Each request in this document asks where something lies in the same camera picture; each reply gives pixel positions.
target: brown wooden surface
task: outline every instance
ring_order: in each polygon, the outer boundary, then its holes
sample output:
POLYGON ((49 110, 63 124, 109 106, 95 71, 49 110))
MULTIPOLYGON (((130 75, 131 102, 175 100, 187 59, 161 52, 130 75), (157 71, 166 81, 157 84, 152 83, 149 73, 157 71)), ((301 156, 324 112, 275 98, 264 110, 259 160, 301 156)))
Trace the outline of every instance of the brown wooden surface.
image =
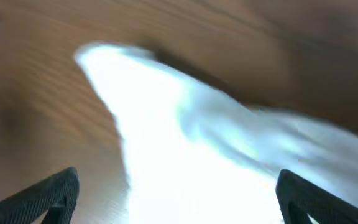
POLYGON ((114 121, 73 61, 74 51, 92 40, 157 44, 224 80, 245 102, 297 108, 358 130, 358 63, 352 70, 342 66, 356 60, 328 63, 341 68, 333 75, 327 72, 331 67, 319 65, 337 57, 324 58, 323 50, 299 44, 293 33, 355 50, 358 36, 344 40, 340 37, 349 31, 321 32, 325 22, 293 23, 312 13, 290 12, 312 8, 290 8, 289 2, 275 11, 263 4, 0 0, 0 200, 75 166, 81 190, 73 222, 125 220, 126 184, 114 121), (350 71, 347 78, 343 71, 350 71))

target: wood grain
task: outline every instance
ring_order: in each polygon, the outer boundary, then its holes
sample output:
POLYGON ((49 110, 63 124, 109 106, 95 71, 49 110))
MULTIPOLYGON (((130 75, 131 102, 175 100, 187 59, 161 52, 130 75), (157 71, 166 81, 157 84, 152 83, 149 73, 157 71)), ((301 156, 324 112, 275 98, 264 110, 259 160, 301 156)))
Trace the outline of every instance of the wood grain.
POLYGON ((92 40, 157 43, 226 82, 245 103, 297 109, 358 131, 358 63, 347 80, 329 72, 358 60, 319 67, 336 56, 321 59, 324 50, 311 46, 322 45, 308 38, 352 51, 358 41, 293 24, 305 13, 290 12, 306 6, 281 7, 278 14, 240 0, 0 0, 0 200, 75 166, 81 193, 73 223, 125 220, 114 121, 73 61, 92 40))

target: crumpled cloth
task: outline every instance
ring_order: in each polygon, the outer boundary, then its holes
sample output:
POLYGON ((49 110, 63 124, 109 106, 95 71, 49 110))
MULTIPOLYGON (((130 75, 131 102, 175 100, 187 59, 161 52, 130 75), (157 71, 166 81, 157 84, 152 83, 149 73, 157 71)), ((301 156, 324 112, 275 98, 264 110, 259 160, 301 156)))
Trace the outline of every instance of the crumpled cloth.
POLYGON ((358 207, 358 136, 246 108, 138 47, 95 42, 75 60, 122 136, 130 223, 280 223, 282 169, 358 207))

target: white cloth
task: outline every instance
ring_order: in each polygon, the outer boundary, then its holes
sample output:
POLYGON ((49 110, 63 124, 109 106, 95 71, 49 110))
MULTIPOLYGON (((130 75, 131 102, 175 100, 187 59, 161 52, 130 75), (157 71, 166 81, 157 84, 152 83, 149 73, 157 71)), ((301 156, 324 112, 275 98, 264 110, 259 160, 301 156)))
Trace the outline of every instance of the white cloth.
POLYGON ((358 136, 248 110, 136 47, 88 44, 75 60, 116 118, 131 223, 280 223, 282 169, 358 207, 358 136))

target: white fabric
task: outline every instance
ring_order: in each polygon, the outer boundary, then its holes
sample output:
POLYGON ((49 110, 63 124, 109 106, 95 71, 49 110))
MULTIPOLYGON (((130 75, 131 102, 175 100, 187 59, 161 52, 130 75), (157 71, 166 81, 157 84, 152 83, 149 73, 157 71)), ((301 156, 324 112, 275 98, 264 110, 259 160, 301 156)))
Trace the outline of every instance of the white fabric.
POLYGON ((358 137, 315 119, 248 110, 135 47, 75 59, 117 121, 131 223, 280 223, 290 169, 358 207, 358 137))

